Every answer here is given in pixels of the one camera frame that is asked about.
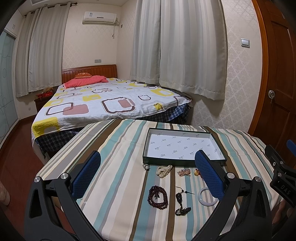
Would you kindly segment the right hand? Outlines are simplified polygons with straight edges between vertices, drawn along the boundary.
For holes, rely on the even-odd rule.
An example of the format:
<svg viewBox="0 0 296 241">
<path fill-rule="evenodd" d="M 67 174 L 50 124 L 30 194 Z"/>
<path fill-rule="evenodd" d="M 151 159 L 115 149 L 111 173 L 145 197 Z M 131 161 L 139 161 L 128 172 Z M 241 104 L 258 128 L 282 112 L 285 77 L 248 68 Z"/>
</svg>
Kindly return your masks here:
<svg viewBox="0 0 296 241">
<path fill-rule="evenodd" d="M 294 211 L 294 209 L 283 199 L 278 206 L 278 209 L 275 213 L 272 224 L 273 225 L 278 224 L 280 219 L 282 217 L 284 217 L 285 215 L 287 217 L 290 217 L 291 214 L 293 213 L 293 211 Z"/>
</svg>

